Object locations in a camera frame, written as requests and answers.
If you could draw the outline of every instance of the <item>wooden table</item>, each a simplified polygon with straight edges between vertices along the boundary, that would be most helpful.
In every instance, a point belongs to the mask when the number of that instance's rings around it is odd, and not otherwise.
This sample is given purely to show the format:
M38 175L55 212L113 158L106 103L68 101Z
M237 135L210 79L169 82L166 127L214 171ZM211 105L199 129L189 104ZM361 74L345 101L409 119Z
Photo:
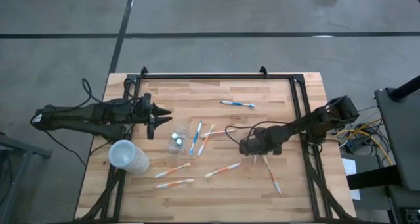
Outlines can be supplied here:
M127 74L110 74L104 100L122 97L123 81ZM319 73L304 73L311 109L327 102ZM254 125L263 120L290 122L295 119L289 82L282 79L153 79L142 80L141 95L151 93L152 101L171 110L173 119L155 131L154 140L146 138L146 127L135 126L133 142L151 158L150 169L143 175L127 174L120 221L127 222L200 222L200 221L312 221L308 185L298 136L283 144L283 154L269 155L274 176L283 196L279 196L271 182L262 158L253 166L252 156L245 157L238 145L227 136L211 137L203 155L196 159L168 153L169 138L174 128L190 128L186 147L200 120L202 133L211 124L215 130L227 125ZM221 100L256 104L255 108L227 106ZM248 130L236 131L237 140ZM103 138L93 141L92 149L104 144ZM196 145L197 154L201 142ZM90 158L77 206L76 217L83 216L96 202L106 184L109 169L109 145L97 150ZM350 214L354 206L337 143L324 144L321 153L328 188ZM191 162L189 168L161 179L153 176L170 168ZM210 179L204 175L230 164L241 162L232 171ZM154 190L154 186L170 181L194 178L192 184L170 189ZM320 193L318 203L322 210ZM111 199L112 213L115 195Z

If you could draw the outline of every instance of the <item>clear plastic cup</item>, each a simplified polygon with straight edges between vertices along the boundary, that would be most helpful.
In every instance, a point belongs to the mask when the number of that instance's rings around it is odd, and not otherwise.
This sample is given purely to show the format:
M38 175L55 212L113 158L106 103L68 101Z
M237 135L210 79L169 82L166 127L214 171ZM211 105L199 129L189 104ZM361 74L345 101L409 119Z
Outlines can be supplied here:
M144 173L149 168L149 157L135 144L128 140L115 142L108 153L110 163L135 175Z

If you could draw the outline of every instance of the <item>toothbrush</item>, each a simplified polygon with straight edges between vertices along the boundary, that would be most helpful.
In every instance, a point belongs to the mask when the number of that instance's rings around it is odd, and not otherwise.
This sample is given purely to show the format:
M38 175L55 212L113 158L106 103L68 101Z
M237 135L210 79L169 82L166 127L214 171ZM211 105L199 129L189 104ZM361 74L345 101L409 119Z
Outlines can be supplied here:
M177 168L172 168L172 169L170 169L169 171L165 171L165 172L159 173L159 174L155 175L155 178L164 177L164 176L166 176L166 175L169 175L169 174L171 174L171 173L173 173L173 172L178 171L178 170L179 170L179 169L181 169L181 168L186 168L186 167L188 167L188 166L191 166L191 163L187 162L187 163L185 163L184 165L179 166L179 167L177 167Z
M170 183L166 183L166 184L162 184L162 185L156 185L155 189L163 189L163 188L168 188L168 187L174 187L183 183L192 183L194 182L194 179L186 179L183 181L175 181L175 182L170 182Z
M194 137L194 140L192 141L192 145L191 145L191 149L190 149L190 156L192 156L193 153L194 153L194 145L197 142L197 138L198 138L198 135L200 134L202 125L203 125L203 121L200 121L199 124L198 124L196 136Z
M229 101L221 101L221 104L226 104L226 105L235 105L235 106L248 106L250 108L254 108L255 105L254 104L244 104L242 102L229 102Z
M278 185L277 181L274 178L273 173L271 172L271 167L270 167L270 164L268 164L267 157L266 156L263 156L262 158L264 159L264 163L268 167L268 171L270 172L270 176L271 176L271 180L273 181L274 188L276 188L277 193L281 196L282 195L282 191L280 190L280 186Z
M208 132L207 134L210 134L210 133L211 133L211 131L213 130L213 128L214 128L214 127L215 127L215 124L211 125L210 130L209 130L209 132ZM199 148L199 151L198 151L198 156L197 156L197 157L200 157L200 156L201 156L201 153L203 153L204 147L205 147L205 145L207 144L208 140L209 140L209 136L207 136L207 137L204 139L204 142L203 142L203 144L201 145L201 148Z
M229 129L228 131L226 131L226 132L228 132L228 133L230 133L230 132L233 132L233 131L235 131L236 129ZM216 131L216 132L211 132L211 133L204 133L204 134L202 134L202 135L200 135L199 137L200 138L206 138L207 136L209 136L209 135L217 135L217 134L219 134L219 133L224 133L224 131Z
M214 172L208 173L207 175L205 175L205 176L204 176L204 178L209 178L209 177L211 177L212 175L216 175L216 174L218 174L218 173L222 173L222 172L224 172L224 171L228 171L228 170L230 170L230 169L234 169L234 168L238 167L239 165L241 165L241 163L240 163L240 162L239 162L239 163L237 163L237 164L233 164L233 165L227 166L227 167L222 168L222 169L218 169L217 171L214 171Z

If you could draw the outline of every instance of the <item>gray floor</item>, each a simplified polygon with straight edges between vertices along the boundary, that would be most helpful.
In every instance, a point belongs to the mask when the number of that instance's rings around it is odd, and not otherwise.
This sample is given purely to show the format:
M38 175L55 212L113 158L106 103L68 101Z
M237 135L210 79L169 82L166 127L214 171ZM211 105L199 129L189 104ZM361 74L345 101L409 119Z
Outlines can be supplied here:
M0 34L117 33L127 0L0 0ZM417 0L135 0L127 32L419 31ZM104 91L116 39L0 39L0 131L51 148L31 163L16 222L72 219L84 167L28 120L46 104L75 105ZM126 39L117 72L321 72L329 98L348 95L358 108L373 91L420 73L419 37L277 39ZM362 112L365 118L375 109ZM91 136L55 131L83 159ZM363 212L382 220L383 213Z

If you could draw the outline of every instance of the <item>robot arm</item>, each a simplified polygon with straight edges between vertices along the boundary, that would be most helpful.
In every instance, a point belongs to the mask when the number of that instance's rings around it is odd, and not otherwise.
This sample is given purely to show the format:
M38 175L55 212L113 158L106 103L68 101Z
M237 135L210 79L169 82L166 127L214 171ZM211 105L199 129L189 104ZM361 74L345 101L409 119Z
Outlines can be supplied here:
M330 100L325 106L285 125L268 128L256 127L252 138L240 141L240 153L246 156L254 154L275 155L282 153L282 144L290 136L306 131L308 142L320 144L330 129L344 127L356 121L359 113L347 96Z
M71 129L101 135L108 141L118 141L123 139L126 131L123 124L143 123L147 125L148 139L153 139L155 128L172 117L159 117L171 111L150 104L151 97L149 93L144 94L135 106L128 99L113 99L73 108L46 105L36 110L31 124L43 131Z

